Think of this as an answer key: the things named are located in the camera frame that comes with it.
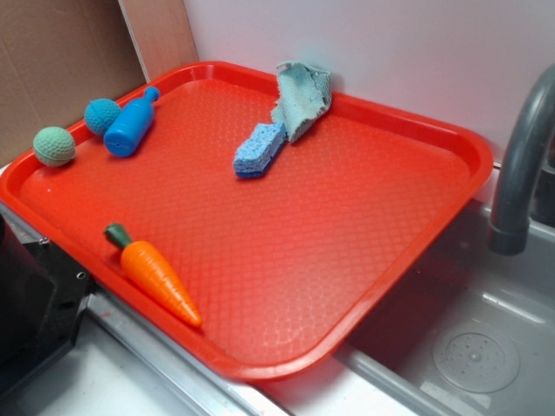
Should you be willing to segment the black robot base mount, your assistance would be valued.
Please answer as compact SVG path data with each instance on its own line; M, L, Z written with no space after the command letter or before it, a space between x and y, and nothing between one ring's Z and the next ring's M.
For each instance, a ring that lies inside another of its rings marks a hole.
M75 345L90 274L57 244L23 243L1 219L1 396Z

